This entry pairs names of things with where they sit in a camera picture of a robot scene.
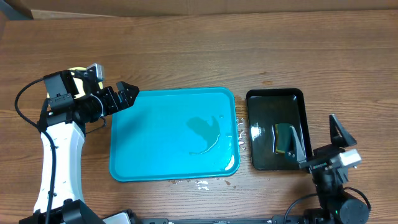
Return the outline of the yellow green sponge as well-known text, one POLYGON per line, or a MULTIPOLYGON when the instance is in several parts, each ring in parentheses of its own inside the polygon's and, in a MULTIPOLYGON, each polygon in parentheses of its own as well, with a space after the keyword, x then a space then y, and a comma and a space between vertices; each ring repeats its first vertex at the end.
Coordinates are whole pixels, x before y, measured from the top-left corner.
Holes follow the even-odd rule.
POLYGON ((285 154, 292 150, 292 125, 289 123, 278 123, 273 127, 274 153, 285 154))

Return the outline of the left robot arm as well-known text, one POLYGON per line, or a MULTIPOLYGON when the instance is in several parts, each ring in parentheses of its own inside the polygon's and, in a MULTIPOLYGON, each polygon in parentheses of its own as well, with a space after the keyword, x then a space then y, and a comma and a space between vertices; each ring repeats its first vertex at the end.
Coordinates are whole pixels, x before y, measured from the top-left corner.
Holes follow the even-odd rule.
POLYGON ((84 202, 81 153, 86 124, 130 108, 139 88, 126 82, 118 92, 100 83, 92 68, 64 70, 41 78, 47 89, 40 119, 33 124, 44 147, 40 192, 31 216, 21 223, 136 223, 131 210, 100 218, 84 202))

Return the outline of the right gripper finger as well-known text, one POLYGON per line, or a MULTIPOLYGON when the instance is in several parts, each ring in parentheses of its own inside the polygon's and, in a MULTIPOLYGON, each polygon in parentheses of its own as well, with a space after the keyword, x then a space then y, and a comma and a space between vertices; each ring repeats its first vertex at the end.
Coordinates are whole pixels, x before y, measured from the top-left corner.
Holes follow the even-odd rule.
POLYGON ((332 145, 342 148, 357 145, 355 138, 352 137, 347 130, 345 130, 335 114, 329 115, 329 122, 330 140, 332 145))
POLYGON ((302 164, 307 160, 305 149, 293 126, 289 128, 289 133, 290 143, 288 150, 285 152, 285 158, 291 163, 302 164))

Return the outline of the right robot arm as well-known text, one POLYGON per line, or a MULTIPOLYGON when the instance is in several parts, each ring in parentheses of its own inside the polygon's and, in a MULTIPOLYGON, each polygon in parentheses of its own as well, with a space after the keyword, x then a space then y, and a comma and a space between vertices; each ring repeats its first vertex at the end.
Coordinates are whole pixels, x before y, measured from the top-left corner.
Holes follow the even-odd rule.
POLYGON ((371 204, 362 191, 345 187, 348 182, 348 169, 357 167, 362 158, 355 146, 356 140, 340 123, 335 114, 329 115, 329 145, 313 151, 307 158, 295 128, 289 128, 290 145, 285 158, 312 175, 316 192, 294 201, 283 216, 283 223, 342 223, 365 224, 369 219, 371 204), (317 197, 320 207, 306 209, 301 216, 291 216, 291 210, 304 200, 317 197))

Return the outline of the yellow-green plate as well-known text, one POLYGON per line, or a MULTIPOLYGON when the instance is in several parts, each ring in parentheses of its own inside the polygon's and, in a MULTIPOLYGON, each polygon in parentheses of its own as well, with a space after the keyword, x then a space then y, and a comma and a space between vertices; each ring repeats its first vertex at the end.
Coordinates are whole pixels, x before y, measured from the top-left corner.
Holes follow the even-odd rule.
MULTIPOLYGON (((84 67, 72 67, 72 68, 70 68, 70 70, 85 70, 85 68, 84 67)), ((85 91, 83 89, 83 81, 78 78, 74 78, 73 80, 75 81, 76 87, 78 88, 78 94, 76 94, 74 96, 74 99, 82 98, 85 95, 85 91)))

